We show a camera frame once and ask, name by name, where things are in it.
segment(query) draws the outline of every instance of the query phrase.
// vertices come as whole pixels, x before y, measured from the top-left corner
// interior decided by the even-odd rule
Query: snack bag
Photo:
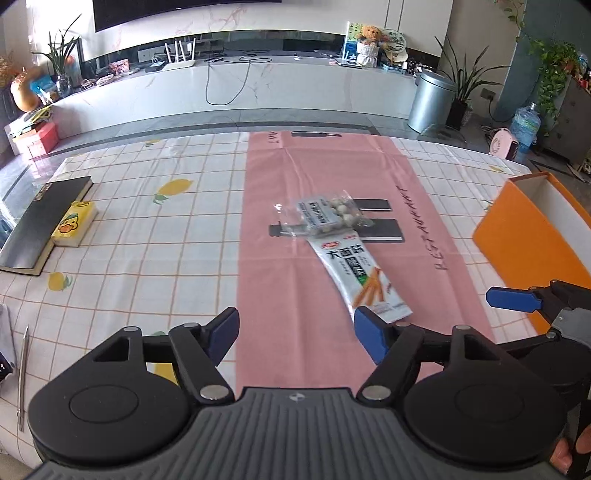
[[[275,209],[282,231],[292,236],[322,236],[374,224],[344,191],[301,199],[293,206],[275,205]]]
[[[395,322],[412,313],[357,232],[348,229],[322,237],[310,236],[307,240],[339,289],[351,318],[360,306],[369,308],[385,322]]]

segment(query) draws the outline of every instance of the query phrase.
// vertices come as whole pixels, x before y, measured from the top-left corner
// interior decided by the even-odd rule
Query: small fan
[[[491,141],[490,155],[503,160],[515,161],[519,142],[507,128],[501,128]]]

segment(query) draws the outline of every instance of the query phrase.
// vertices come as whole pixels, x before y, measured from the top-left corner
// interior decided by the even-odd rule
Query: decorative fan
[[[402,53],[406,49],[406,38],[398,30],[391,28],[384,28],[382,35],[387,38],[384,39],[382,48],[385,51],[391,51],[395,56]]]

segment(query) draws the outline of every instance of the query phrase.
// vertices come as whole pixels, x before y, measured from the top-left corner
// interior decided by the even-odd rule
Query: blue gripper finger
[[[215,366],[226,356],[230,347],[238,338],[240,331],[240,314],[235,308],[229,307],[202,328],[208,339],[205,353]]]
[[[517,312],[533,313],[542,308],[542,301],[529,290],[492,287],[486,292],[486,301],[491,307]]]
[[[385,331],[390,326],[367,307],[359,307],[355,310],[353,316],[355,336],[376,365],[379,365],[388,353]]]

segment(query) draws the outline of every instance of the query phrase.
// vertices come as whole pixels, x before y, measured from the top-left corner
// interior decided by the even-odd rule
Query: orange vase
[[[30,88],[31,81],[35,80],[38,74],[37,69],[22,72],[10,85],[10,92],[14,97],[14,102],[23,112],[31,112],[41,103],[40,98]]]

